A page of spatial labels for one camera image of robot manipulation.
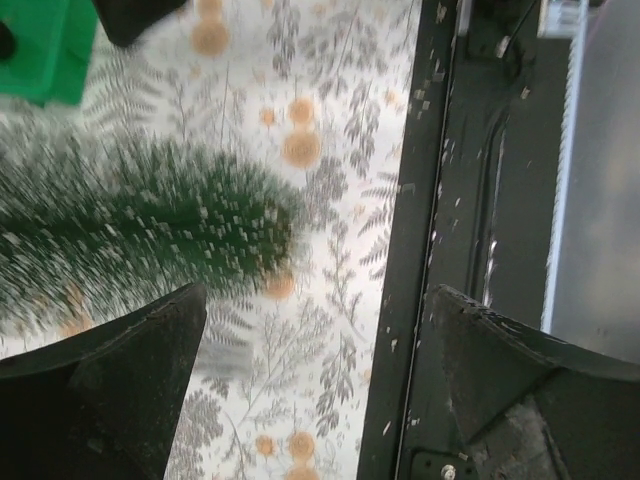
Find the metal sheet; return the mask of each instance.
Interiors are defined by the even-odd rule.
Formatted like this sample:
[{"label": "metal sheet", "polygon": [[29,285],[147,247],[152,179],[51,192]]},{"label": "metal sheet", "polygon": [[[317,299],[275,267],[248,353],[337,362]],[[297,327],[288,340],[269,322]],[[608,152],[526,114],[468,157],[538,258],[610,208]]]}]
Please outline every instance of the metal sheet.
[{"label": "metal sheet", "polygon": [[640,363],[640,2],[591,22],[551,333]]}]

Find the green tray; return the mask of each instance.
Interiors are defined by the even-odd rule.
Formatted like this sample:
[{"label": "green tray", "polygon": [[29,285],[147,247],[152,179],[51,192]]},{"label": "green tray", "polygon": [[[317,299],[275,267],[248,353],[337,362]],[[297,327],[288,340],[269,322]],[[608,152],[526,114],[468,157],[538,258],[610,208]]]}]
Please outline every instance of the green tray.
[{"label": "green tray", "polygon": [[44,105],[82,100],[98,16],[90,0],[0,0],[17,41],[0,61],[0,94]]}]

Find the floral tablecloth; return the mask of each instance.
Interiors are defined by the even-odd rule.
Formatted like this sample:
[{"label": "floral tablecloth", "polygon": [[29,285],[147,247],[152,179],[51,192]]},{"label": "floral tablecloth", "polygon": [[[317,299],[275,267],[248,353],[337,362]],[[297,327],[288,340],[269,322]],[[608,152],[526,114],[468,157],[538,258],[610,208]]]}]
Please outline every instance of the floral tablecloth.
[{"label": "floral tablecloth", "polygon": [[[355,478],[420,4],[199,0],[127,53],[101,32],[81,108],[36,113],[234,150],[307,200],[302,264],[210,308],[255,342],[253,374],[194,375],[167,479]],[[0,356],[68,334],[6,341]]]}]

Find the green bristle brush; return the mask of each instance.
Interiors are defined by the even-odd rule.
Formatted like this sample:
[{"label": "green bristle brush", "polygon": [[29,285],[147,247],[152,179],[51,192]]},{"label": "green bristle brush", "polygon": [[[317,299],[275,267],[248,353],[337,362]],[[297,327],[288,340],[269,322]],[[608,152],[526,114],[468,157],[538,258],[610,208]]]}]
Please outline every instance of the green bristle brush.
[{"label": "green bristle brush", "polygon": [[79,307],[100,323],[189,282],[214,299],[254,293],[288,268],[301,205],[264,168],[204,146],[4,126],[0,336],[79,328]]}]

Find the black metal frame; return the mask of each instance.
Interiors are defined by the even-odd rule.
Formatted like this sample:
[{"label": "black metal frame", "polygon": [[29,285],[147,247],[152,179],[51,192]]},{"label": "black metal frame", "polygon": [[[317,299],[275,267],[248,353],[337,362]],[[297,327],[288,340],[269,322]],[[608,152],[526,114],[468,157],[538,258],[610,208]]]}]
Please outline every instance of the black metal frame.
[{"label": "black metal frame", "polygon": [[457,3],[423,0],[362,480],[414,478],[417,454],[434,465],[465,458],[431,335],[431,287],[450,285],[534,328],[541,322],[569,42],[537,39],[536,7],[519,35],[514,80],[503,62],[478,58],[487,50],[478,42],[493,51],[500,38],[491,18],[472,19],[453,41]]}]

